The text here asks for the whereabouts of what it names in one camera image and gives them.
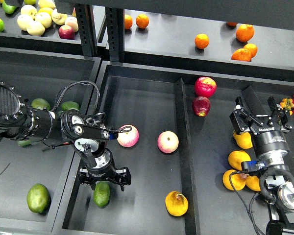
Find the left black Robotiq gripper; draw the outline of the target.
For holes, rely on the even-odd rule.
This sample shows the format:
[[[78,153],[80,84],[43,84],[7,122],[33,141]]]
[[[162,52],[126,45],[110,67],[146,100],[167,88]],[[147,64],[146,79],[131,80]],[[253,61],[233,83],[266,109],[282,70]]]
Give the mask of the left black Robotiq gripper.
[[[128,167],[116,169],[112,152],[104,149],[99,155],[94,155],[91,150],[86,151],[89,163],[86,169],[80,168],[77,172],[79,183],[88,185],[92,190],[96,188],[96,181],[110,181],[120,187],[131,185],[131,173]]]

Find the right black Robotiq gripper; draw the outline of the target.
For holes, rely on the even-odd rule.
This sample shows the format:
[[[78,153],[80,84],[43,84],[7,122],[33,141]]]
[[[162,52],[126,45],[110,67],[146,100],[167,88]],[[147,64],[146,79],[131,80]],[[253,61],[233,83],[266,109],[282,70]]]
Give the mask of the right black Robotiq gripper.
[[[267,99],[271,114],[267,125],[259,127],[260,120],[249,113],[243,105],[242,98],[235,99],[236,106],[230,115],[230,120],[237,135],[251,131],[251,141],[258,160],[268,157],[273,152],[280,153],[281,157],[289,152],[284,133],[294,129],[293,121],[288,110],[282,109],[273,96]]]

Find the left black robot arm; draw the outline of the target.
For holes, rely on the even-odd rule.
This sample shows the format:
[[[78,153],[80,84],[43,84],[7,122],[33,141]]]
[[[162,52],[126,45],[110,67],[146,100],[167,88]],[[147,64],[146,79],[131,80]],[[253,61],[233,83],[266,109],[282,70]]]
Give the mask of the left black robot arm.
[[[98,181],[109,181],[121,189],[131,184],[127,167],[115,167],[112,152],[107,149],[109,140],[120,133],[130,131],[129,125],[119,129],[107,127],[105,113],[85,115],[78,110],[56,113],[58,99],[51,110],[27,105],[13,87],[0,81],[0,141],[42,142],[48,148],[71,145],[80,156],[83,165],[78,170],[81,184],[95,189]]]

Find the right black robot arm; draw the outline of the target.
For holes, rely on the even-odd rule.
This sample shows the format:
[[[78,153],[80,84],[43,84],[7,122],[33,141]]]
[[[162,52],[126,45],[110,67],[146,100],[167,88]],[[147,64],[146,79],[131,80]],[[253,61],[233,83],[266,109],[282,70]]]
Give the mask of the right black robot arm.
[[[260,195],[265,199],[269,222],[268,235],[294,235],[294,223],[287,218],[294,212],[294,176],[284,163],[289,147],[284,134],[293,129],[289,111],[281,109],[271,96],[268,105],[271,114],[253,114],[244,108],[240,97],[230,115],[237,134],[250,133],[255,161],[243,161],[239,173],[259,179]]]

